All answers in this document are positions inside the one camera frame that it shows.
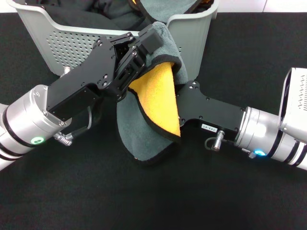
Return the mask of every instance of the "perforated basket side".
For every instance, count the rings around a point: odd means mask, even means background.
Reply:
[[[56,63],[74,68],[87,58],[98,38],[100,35],[54,30],[46,41]]]

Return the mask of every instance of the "black cloth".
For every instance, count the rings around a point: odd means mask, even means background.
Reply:
[[[210,8],[214,0],[200,4],[193,13]],[[58,24],[94,29],[140,31],[152,22],[128,0],[25,0],[43,7]]]
[[[202,92],[277,114],[289,68],[307,68],[306,22],[305,13],[219,13]],[[1,103],[57,79],[17,14],[0,14],[0,43]],[[307,229],[306,171],[226,145],[208,152],[193,128],[180,150],[142,167],[119,145],[115,112],[72,146],[49,140],[0,172],[0,229]]]

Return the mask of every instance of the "blue led light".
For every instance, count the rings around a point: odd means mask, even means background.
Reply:
[[[256,151],[254,151],[254,153],[259,155],[259,156],[266,156],[266,154],[261,150],[256,150]]]

